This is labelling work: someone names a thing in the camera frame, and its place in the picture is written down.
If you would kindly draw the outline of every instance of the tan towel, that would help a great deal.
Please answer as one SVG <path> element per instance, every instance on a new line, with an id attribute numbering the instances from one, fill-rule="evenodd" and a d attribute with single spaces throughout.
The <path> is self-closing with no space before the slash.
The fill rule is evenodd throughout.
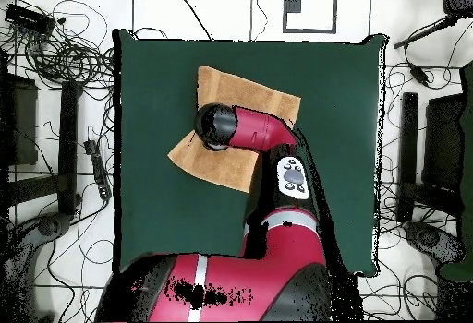
<path id="1" fill-rule="evenodd" d="M 291 128 L 300 105 L 300 98 L 296 96 L 208 66 L 199 68 L 197 98 L 199 108 L 214 102 L 237 105 L 276 115 Z M 232 147 L 217 152 L 207 150 L 192 130 L 167 156 L 176 166 L 199 179 L 248 193 L 258 153 Z"/>

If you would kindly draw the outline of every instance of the green mat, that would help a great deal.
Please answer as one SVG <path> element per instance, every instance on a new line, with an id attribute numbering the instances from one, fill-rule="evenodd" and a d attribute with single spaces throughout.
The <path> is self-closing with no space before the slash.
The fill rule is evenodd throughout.
<path id="1" fill-rule="evenodd" d="M 193 127 L 197 72 L 211 66 L 302 98 L 297 125 L 319 170 L 348 270 L 372 263 L 379 63 L 364 44 L 121 39 L 120 265 L 143 252 L 237 255 L 247 195 L 194 178 L 167 153 Z"/>

